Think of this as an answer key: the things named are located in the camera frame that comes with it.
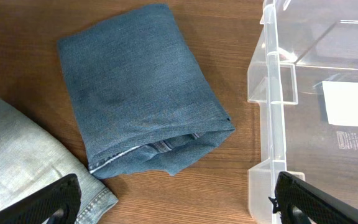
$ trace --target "light blue denim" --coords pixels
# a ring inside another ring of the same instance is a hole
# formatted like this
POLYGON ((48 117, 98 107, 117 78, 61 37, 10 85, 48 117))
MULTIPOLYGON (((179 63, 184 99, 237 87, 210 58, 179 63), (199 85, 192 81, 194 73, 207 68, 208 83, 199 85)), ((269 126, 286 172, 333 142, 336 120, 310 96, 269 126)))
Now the light blue denim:
POLYGON ((234 131, 165 4, 102 21, 58 49, 97 178, 175 175, 234 131))
POLYGON ((81 187, 75 223, 96 224, 117 198, 59 141, 0 99, 0 211, 67 174, 76 174, 81 187))

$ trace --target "white label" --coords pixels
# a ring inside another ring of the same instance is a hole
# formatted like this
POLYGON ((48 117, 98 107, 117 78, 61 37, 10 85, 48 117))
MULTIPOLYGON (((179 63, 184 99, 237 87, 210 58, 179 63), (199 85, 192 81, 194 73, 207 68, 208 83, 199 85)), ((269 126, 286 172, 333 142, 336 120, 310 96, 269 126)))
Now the white label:
POLYGON ((358 83, 323 81, 328 123, 358 127, 358 83))

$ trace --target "wooden table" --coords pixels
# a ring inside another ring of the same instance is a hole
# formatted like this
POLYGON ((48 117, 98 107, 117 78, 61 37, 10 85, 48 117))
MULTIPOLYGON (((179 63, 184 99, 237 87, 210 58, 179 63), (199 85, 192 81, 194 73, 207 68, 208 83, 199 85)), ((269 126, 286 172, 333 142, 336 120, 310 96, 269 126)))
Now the wooden table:
MULTIPOLYGON (((87 165, 57 40, 147 2, 0 0, 0 97, 87 165)), ((167 2, 237 130, 175 177, 152 171, 104 180, 120 202, 100 223, 253 223, 247 170, 260 162, 260 128, 258 106, 247 103, 247 67, 262 30, 262 1, 167 2)))

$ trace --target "denim seam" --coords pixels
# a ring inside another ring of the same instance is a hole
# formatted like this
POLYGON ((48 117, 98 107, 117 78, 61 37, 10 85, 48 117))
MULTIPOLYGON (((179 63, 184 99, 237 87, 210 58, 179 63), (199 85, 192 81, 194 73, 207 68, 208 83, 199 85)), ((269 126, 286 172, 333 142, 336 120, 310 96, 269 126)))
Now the denim seam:
POLYGON ((128 152, 131 152, 137 148, 139 148, 140 146, 136 146, 136 147, 132 147, 124 152, 120 152, 119 154, 117 154, 116 156, 113 156, 112 158, 106 160, 105 162, 99 162, 96 164, 96 167, 93 168, 93 166, 89 166, 89 172, 90 174, 93 174, 94 172, 102 169, 103 167, 105 167, 106 165, 108 165, 109 163, 111 163, 112 161, 115 161, 116 159, 124 156, 125 154, 127 154, 128 152))
POLYGON ((194 137, 194 139, 198 139, 200 137, 197 133, 193 133, 191 135, 194 137))
POLYGON ((165 150, 165 152, 168 152, 168 151, 171 151, 171 150, 172 150, 172 148, 169 147, 169 145, 167 144, 167 142, 165 142, 164 140, 162 140, 161 143, 164 145, 164 148, 165 148, 165 149, 168 149, 168 150, 165 150))
POLYGON ((102 191, 100 191, 99 194, 97 194, 97 196, 95 196, 90 202, 89 204, 77 215, 77 218, 75 220, 76 224, 80 224, 82 219, 87 216, 87 214, 89 214, 89 212, 92 211, 94 205, 100 203, 100 199, 106 195, 109 192, 108 188, 104 188, 102 191))
POLYGON ((166 144, 164 144, 163 141, 154 142, 150 145, 154 147, 158 151, 158 153, 165 153, 170 150, 170 148, 166 144))
POLYGON ((168 146, 168 148, 170 148, 170 150, 172 150, 173 148, 175 148, 175 147, 173 147, 172 145, 171 145, 171 143, 169 142, 169 141, 167 141, 167 140, 163 140, 164 141, 164 143, 168 146))

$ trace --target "transparent storage box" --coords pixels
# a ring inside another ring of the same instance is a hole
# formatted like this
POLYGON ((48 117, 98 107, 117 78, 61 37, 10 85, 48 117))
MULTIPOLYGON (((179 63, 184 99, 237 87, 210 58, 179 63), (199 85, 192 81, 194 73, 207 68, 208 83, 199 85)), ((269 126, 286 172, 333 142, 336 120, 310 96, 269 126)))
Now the transparent storage box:
POLYGON ((358 82, 358 1, 265 0, 260 23, 247 74, 261 140, 261 163, 249 170, 250 214, 281 223, 268 197, 283 170, 358 209, 358 127, 328 123, 322 87, 358 82))

